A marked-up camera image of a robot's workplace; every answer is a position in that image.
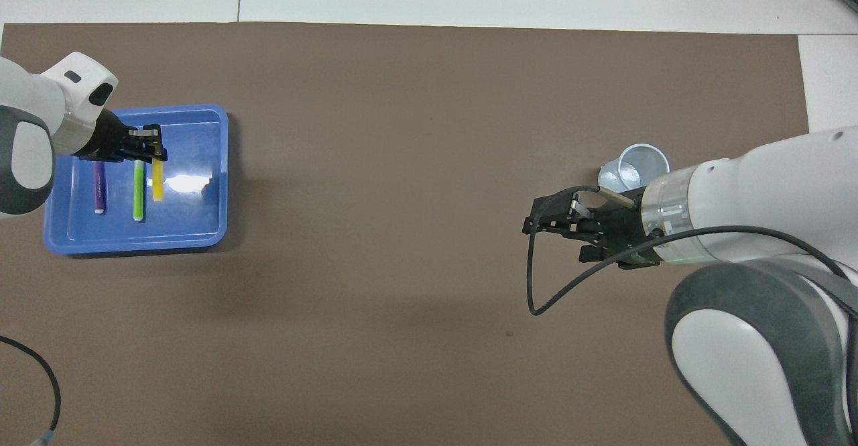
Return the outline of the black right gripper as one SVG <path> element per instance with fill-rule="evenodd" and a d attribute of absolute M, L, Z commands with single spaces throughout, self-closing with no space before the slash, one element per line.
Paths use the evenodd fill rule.
<path fill-rule="evenodd" d="M 551 196 L 534 199 L 530 214 L 525 217 L 523 233 L 532 235 L 548 232 L 559 235 L 577 235 L 585 242 L 577 260 L 581 263 L 603 262 L 612 256 L 641 245 L 651 238 L 641 223 L 641 199 L 643 191 L 626 191 L 621 196 L 633 201 L 635 208 L 622 207 L 617 201 L 609 201 L 595 209 L 586 207 L 579 191 L 560 191 Z M 577 230 L 582 220 L 595 220 L 598 233 Z"/>

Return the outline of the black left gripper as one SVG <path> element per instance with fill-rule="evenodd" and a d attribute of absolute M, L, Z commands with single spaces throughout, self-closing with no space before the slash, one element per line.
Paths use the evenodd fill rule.
<path fill-rule="evenodd" d="M 79 158 L 98 162 L 167 162 L 168 150 L 161 141 L 160 125 L 128 126 L 116 113 L 102 109 L 95 121 L 92 136 L 79 150 Z"/>

